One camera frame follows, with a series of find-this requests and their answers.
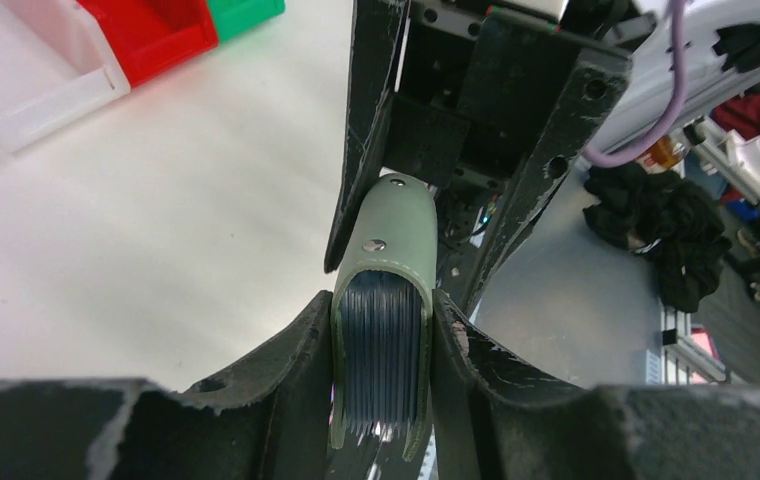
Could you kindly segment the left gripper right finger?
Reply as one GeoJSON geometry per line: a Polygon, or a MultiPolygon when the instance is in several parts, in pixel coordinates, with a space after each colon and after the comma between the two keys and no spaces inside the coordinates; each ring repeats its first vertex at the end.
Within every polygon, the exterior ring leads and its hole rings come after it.
{"type": "Polygon", "coordinates": [[[435,291],[431,402],[443,479],[760,479],[760,386],[553,377],[435,291]]]}

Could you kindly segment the green leather card holder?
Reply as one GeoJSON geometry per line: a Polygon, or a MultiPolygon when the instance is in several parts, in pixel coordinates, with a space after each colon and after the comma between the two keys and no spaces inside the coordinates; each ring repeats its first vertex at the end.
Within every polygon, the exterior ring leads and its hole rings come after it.
{"type": "Polygon", "coordinates": [[[390,173],[369,189],[338,268],[330,308],[330,440],[381,427],[413,460],[429,435],[437,214],[425,184],[390,173]]]}

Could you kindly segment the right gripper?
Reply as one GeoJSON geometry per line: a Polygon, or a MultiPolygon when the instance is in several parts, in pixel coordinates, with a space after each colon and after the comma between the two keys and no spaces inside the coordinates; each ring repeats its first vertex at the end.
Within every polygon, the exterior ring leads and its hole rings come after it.
{"type": "Polygon", "coordinates": [[[574,164],[656,25],[631,1],[571,1],[559,19],[527,1],[355,1],[324,271],[342,262],[383,150],[387,168],[444,194],[444,235],[485,232],[462,295],[471,313],[565,180],[552,161],[574,164]]]}

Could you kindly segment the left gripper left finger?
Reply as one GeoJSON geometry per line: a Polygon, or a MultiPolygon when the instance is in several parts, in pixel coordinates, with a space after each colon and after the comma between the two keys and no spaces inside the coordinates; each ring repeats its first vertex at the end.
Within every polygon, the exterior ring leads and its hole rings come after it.
{"type": "Polygon", "coordinates": [[[183,393],[137,379],[0,380],[0,479],[321,479],[332,296],[183,393]]]}

